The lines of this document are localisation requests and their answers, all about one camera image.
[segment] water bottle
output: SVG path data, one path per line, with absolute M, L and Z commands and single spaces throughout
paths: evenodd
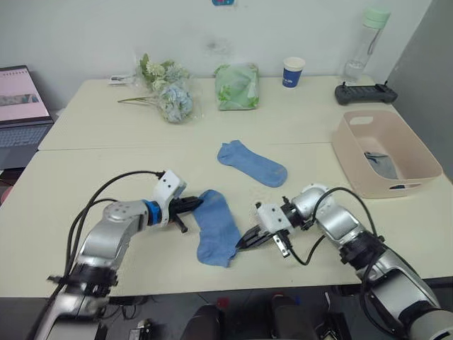
M 375 8 L 365 10 L 359 45 L 345 64 L 343 72 L 345 81 L 355 83 L 360 78 L 389 17 L 388 11 Z

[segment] sock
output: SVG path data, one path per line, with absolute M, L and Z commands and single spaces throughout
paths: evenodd
M 272 188 L 281 186 L 288 177 L 288 171 L 283 165 L 259 154 L 254 154 L 238 140 L 223 143 L 217 159 L 223 165 L 231 165 L 265 186 Z
M 236 255 L 236 244 L 241 234 L 221 193 L 208 190 L 200 198 L 203 203 L 193 211 L 200 227 L 198 261 L 226 268 Z

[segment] storage bin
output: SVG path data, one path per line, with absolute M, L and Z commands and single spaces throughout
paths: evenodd
M 345 113 L 332 145 L 354 191 L 364 198 L 406 196 L 442 174 L 442 167 L 398 114 L 384 110 Z M 380 176 L 365 152 L 390 156 L 398 179 Z

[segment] paper cup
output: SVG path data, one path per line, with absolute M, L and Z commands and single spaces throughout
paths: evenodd
M 296 87 L 305 66 L 305 60 L 299 57 L 289 57 L 283 60 L 283 86 Z

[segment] bottle cap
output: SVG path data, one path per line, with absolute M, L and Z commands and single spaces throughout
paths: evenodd
M 363 24 L 370 28 L 381 30 L 390 17 L 389 11 L 369 7 L 363 14 Z

